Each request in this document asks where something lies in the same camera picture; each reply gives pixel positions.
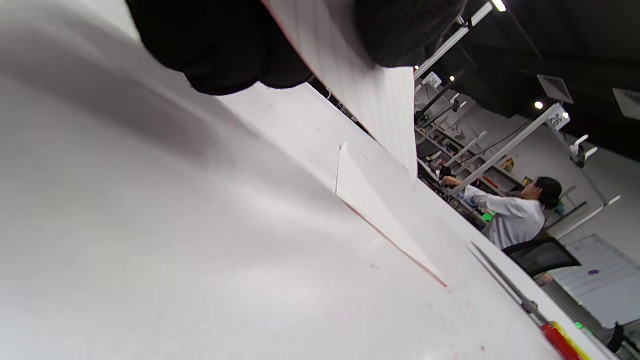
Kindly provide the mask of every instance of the air vent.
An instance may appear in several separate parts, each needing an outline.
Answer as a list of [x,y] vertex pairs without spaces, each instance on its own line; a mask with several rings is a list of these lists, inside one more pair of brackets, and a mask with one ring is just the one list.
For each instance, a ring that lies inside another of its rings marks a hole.
[[538,81],[542,88],[545,89],[545,93],[550,99],[573,104],[573,97],[569,89],[567,89],[564,80],[556,78],[555,76],[538,75]]
[[613,89],[622,115],[630,119],[640,120],[640,94],[633,91]]

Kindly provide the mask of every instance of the black fabric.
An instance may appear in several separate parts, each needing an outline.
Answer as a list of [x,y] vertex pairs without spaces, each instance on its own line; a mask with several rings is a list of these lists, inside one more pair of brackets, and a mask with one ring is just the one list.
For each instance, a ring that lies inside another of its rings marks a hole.
[[467,0],[356,0],[355,21],[369,56],[384,67],[420,65]]
[[613,330],[613,337],[607,344],[607,348],[612,353],[617,353],[622,347],[622,343],[625,341],[625,328],[616,322],[616,326]]
[[290,88],[312,73],[259,0],[127,0],[143,44],[194,89],[227,95],[258,81]]

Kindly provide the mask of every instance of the woman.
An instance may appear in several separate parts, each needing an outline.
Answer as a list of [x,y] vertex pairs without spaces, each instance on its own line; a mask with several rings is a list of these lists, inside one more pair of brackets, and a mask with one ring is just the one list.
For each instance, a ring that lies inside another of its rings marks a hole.
[[[446,176],[443,182],[458,186],[461,181]],[[550,177],[539,177],[535,183],[527,185],[519,197],[500,197],[467,186],[465,200],[472,200],[478,206],[496,213],[483,233],[500,249],[533,240],[545,225],[544,209],[555,209],[560,204],[562,186]]]

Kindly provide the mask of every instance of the red edge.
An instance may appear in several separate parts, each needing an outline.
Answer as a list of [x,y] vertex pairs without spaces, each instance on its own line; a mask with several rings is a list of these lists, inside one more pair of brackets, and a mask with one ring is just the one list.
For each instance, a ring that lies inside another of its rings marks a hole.
[[369,221],[369,219],[365,218],[358,210],[356,210],[355,208],[353,208],[353,206],[349,205],[346,201],[342,200],[342,202],[347,206],[347,208],[349,208],[351,211],[353,211],[354,213],[356,213],[356,215],[358,215],[362,220],[364,220],[367,224],[369,224],[375,231],[378,232],[378,234],[382,235],[382,237],[384,237],[385,239],[387,239],[391,244],[393,244],[393,246],[396,247],[396,249],[400,250],[400,252],[402,252],[405,256],[407,256],[408,258],[410,258],[416,265],[418,265],[421,269],[423,269],[424,271],[427,272],[427,274],[429,274],[432,278],[434,278],[437,282],[439,282],[442,286],[444,286],[445,288],[448,288],[449,285],[447,285],[446,282],[444,282],[439,276],[437,276],[436,274],[434,274],[428,267],[424,266],[420,261],[417,261],[413,256],[411,256],[411,254],[409,254],[408,252],[404,251],[403,249],[401,249],[398,245],[396,245],[396,243],[393,242],[393,240],[391,240],[385,233],[382,232],[382,230],[380,230],[379,227],[375,226],[371,221]]

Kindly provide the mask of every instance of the white desk surface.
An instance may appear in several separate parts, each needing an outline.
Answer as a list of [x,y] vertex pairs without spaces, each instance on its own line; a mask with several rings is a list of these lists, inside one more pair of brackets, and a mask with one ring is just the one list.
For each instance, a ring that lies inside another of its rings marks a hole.
[[[86,4],[0,5],[0,357],[558,359],[473,241],[603,358],[310,86],[199,95]],[[333,194],[345,141],[448,288]]]

